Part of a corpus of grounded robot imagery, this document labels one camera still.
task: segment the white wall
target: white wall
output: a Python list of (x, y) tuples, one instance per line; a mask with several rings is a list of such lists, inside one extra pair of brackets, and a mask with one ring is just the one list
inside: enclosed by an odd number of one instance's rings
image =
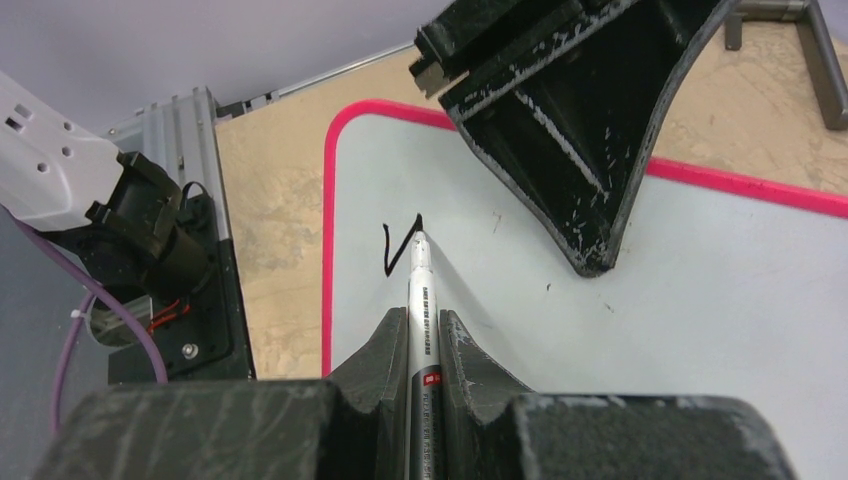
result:
[(0, 70), (103, 127), (197, 85), (227, 104), (306, 80), (411, 41), (448, 3), (4, 0)]

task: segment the red label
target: red label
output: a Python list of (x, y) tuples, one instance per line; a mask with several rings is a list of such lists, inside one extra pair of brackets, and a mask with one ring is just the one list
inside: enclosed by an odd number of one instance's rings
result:
[(424, 386), (428, 385), (439, 385), (442, 383), (442, 374), (441, 373), (428, 373), (424, 375)]

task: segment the mounting hole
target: mounting hole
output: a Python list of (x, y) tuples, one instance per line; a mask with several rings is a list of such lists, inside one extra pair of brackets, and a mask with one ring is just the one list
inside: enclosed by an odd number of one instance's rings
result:
[(15, 106), (15, 113), (26, 118), (27, 120), (32, 120), (32, 111), (21, 105), (20, 103)]
[(21, 133), (24, 129), (24, 126), (15, 121), (12, 117), (6, 119), (6, 125), (18, 133)]

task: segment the black plastic bracket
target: black plastic bracket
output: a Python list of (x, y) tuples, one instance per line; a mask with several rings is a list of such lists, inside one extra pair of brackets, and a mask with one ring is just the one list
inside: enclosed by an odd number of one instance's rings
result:
[[(154, 331), (171, 380), (254, 378), (253, 357), (231, 241), (219, 241), (215, 207), (208, 195), (186, 202), (177, 223), (203, 247), (209, 278), (186, 297), (191, 309)], [(191, 354), (184, 348), (191, 345)], [(152, 382), (144, 349), (132, 345), (109, 356), (109, 383)]]
[(459, 0), (411, 67), (583, 276), (615, 265), (660, 126), (732, 0)]

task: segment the black ink line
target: black ink line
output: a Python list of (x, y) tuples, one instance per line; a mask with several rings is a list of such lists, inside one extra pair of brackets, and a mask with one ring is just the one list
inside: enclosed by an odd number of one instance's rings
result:
[(394, 271), (395, 265), (397, 265), (397, 261), (400, 259), (403, 251), (406, 250), (406, 245), (412, 239), (412, 235), (421, 230), (424, 230), (424, 219), (421, 218), (421, 214), (419, 213), (415, 217), (415, 223), (412, 224), (412, 228), (409, 229), (409, 232), (406, 234), (406, 238), (403, 239), (403, 243), (400, 244), (400, 248), (394, 258), (392, 258), (392, 262), (389, 263), (389, 226), (385, 223), (383, 224), (383, 231), (386, 232), (386, 250), (383, 253), (383, 271), (386, 272), (386, 277), (391, 275), (392, 271)]

